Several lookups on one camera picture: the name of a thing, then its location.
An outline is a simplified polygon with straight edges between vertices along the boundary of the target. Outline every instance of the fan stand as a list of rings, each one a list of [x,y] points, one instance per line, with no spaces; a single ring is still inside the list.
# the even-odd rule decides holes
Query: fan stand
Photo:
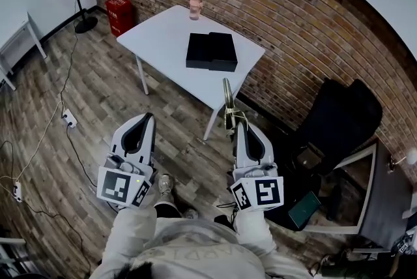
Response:
[[[80,21],[76,25],[76,33],[84,33],[89,30],[91,30],[93,27],[96,26],[98,20],[95,17],[85,17],[84,15],[84,9],[81,7],[81,2],[77,0],[79,11],[81,12],[81,17],[83,18],[82,21]]]

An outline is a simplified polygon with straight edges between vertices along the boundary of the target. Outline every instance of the white sweatshirt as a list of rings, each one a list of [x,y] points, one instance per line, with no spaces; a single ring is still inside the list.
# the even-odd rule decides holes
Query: white sweatshirt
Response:
[[[121,210],[102,264],[91,279],[113,279],[126,265],[152,263],[154,279],[311,279],[279,254],[262,212],[239,212],[237,233],[206,220],[156,218],[156,210]]]

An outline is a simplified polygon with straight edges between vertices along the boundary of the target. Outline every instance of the red box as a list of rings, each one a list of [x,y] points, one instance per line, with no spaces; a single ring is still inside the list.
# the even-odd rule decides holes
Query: red box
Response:
[[[116,37],[133,28],[133,11],[129,0],[108,0],[106,7],[111,33]]]

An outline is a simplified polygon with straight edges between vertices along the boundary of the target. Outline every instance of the black cable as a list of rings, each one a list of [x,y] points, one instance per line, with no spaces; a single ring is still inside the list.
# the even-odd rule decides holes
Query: black cable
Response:
[[[110,207],[111,209],[113,209],[113,211],[114,211],[114,212],[119,213],[118,211],[116,211],[116,210],[113,208],[113,206],[111,206],[111,204],[110,204],[108,201],[106,201],[106,203],[109,205],[109,207]]]
[[[14,149],[13,149],[13,143],[11,143],[9,140],[6,140],[6,141],[4,141],[4,142],[1,144],[0,149],[2,149],[2,148],[3,148],[3,146],[5,145],[5,143],[9,143],[9,144],[10,144],[10,146],[12,146],[12,171],[10,172],[10,177],[12,177],[12,178],[13,178],[13,164],[14,164]]]
[[[45,215],[47,215],[47,216],[49,216],[50,218],[52,218],[52,219],[54,219],[54,218],[56,218],[56,217],[58,217],[58,216],[60,216],[65,222],[66,222],[66,224],[68,224],[68,226],[74,231],[74,233],[75,234],[77,234],[78,235],[78,237],[79,237],[79,241],[80,241],[80,247],[79,247],[79,249],[81,250],[81,254],[83,255],[83,257],[84,257],[84,259],[86,260],[86,262],[88,263],[88,265],[89,265],[89,272],[87,273],[88,274],[88,276],[91,274],[91,264],[90,264],[90,262],[89,262],[89,260],[87,259],[87,256],[84,254],[84,247],[83,247],[83,238],[81,237],[81,235],[78,233],[78,231],[76,231],[75,230],[75,228],[74,227],[72,227],[71,226],[71,224],[70,224],[70,222],[68,221],[68,219],[65,217],[65,216],[63,216],[62,214],[60,214],[60,213],[57,213],[57,214],[50,214],[50,213],[47,213],[47,212],[45,212],[45,211],[43,211],[43,210],[40,210],[40,211],[36,211],[36,210],[34,210],[33,208],[32,208],[32,206],[30,206],[30,204],[28,204],[25,200],[23,200],[22,201],[22,203],[24,203],[26,206],[28,206],[28,208],[30,208],[30,210],[32,211],[32,212],[34,212],[34,213],[42,213],[42,214],[45,214]]]
[[[236,215],[239,212],[239,207],[237,205],[237,202],[232,202],[232,203],[222,203],[221,205],[217,205],[216,206],[219,209],[226,209],[229,207],[233,207],[233,212],[232,215],[230,216],[230,223],[233,226],[233,224],[235,223],[235,219],[236,219]]]
[[[74,3],[74,15],[76,14],[76,9],[77,9],[77,2]],[[76,42],[75,42],[74,47],[72,48],[72,51],[71,51],[71,54],[70,54],[70,66],[68,67],[68,74],[66,75],[66,79],[65,79],[65,82],[64,82],[64,86],[61,89],[61,91],[59,92],[59,96],[61,97],[61,102],[64,102],[64,100],[63,100],[63,92],[65,90],[66,83],[68,82],[68,79],[70,78],[70,74],[71,74],[72,54],[74,54],[74,51],[76,50],[76,46],[77,46],[77,43],[78,43],[78,36],[77,36],[77,33],[76,33],[75,20],[72,21],[72,26],[74,27],[74,35],[76,37]],[[61,110],[61,118],[63,118],[63,117],[64,117],[64,104],[63,104],[63,108]]]
[[[70,128],[70,126],[71,126],[70,124],[68,124],[68,125],[66,126],[66,137],[68,138],[68,140],[70,140],[71,146],[72,146],[72,148],[73,148],[73,150],[74,150],[74,152],[75,152],[75,154],[76,154],[76,156],[77,156],[78,162],[81,164],[81,167],[83,167],[84,174],[85,174],[85,175],[87,176],[87,178],[89,179],[89,181],[90,181],[91,185],[93,185],[93,186],[96,188],[96,187],[97,187],[97,185],[95,185],[95,184],[93,183],[93,181],[91,180],[90,176],[88,176],[87,172],[85,171],[84,165],[83,165],[83,163],[81,162],[81,160],[79,159],[79,156],[78,156],[77,150],[76,150],[76,148],[74,147],[74,144],[72,143],[72,140],[71,140],[71,138],[70,138],[70,135],[68,134],[68,129]]]

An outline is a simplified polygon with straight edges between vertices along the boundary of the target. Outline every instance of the white table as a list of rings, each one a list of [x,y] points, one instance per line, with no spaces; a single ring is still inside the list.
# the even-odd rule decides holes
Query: white table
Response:
[[[216,116],[225,104],[223,78],[229,79],[232,92],[236,96],[248,72],[265,50],[213,20],[200,16],[197,21],[193,21],[189,18],[189,14],[189,9],[179,5],[174,6],[125,32],[117,38],[117,41],[135,54],[146,95],[149,92],[141,60],[213,109],[204,134],[204,140],[207,140]],[[238,59],[234,72],[186,68],[190,33],[210,32],[232,34]]]
[[[46,54],[40,45],[38,37],[36,37],[35,32],[29,22],[29,17],[26,11],[22,12],[7,12],[1,15],[1,24],[0,24],[0,81],[5,80],[6,83],[16,90],[13,83],[7,77],[7,73],[13,74],[13,71],[7,61],[1,56],[1,52],[5,50],[13,40],[18,37],[18,35],[25,29],[28,29],[36,46],[39,49],[39,52],[42,54],[44,59]]]

